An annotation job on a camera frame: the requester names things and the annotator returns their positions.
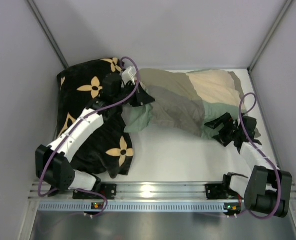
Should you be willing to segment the patchwork green beige pillowcase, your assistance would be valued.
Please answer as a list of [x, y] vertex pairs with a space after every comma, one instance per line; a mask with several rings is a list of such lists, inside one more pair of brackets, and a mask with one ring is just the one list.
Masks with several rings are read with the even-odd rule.
[[127, 133], [138, 133], [149, 125], [177, 128], [210, 140], [220, 128], [205, 126], [225, 113], [233, 120], [246, 108], [244, 92], [233, 71], [219, 69], [170, 72], [153, 68], [139, 70], [142, 88], [153, 103], [132, 107], [126, 113]]

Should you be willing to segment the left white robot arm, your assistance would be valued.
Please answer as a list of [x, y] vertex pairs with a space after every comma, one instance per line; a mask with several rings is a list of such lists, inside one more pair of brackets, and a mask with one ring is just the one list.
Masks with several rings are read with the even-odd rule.
[[134, 89], [123, 100], [98, 110], [84, 109], [77, 120], [48, 146], [41, 145], [36, 150], [36, 174], [39, 178], [38, 196], [45, 197], [55, 192], [75, 190], [99, 196], [100, 180], [89, 173], [72, 169], [72, 157], [86, 139], [103, 124], [103, 112], [129, 100], [139, 91], [141, 76], [132, 77]]

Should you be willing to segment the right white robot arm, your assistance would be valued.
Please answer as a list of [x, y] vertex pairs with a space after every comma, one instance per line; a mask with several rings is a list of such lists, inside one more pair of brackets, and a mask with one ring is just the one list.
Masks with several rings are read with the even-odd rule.
[[245, 114], [234, 120], [229, 113], [207, 122], [212, 130], [219, 128], [213, 137], [222, 146], [230, 143], [248, 164], [251, 175], [229, 172], [221, 184], [207, 184], [206, 196], [210, 199], [238, 198], [248, 211], [284, 218], [289, 209], [292, 176], [280, 170], [263, 153], [261, 142], [255, 138], [257, 120]]

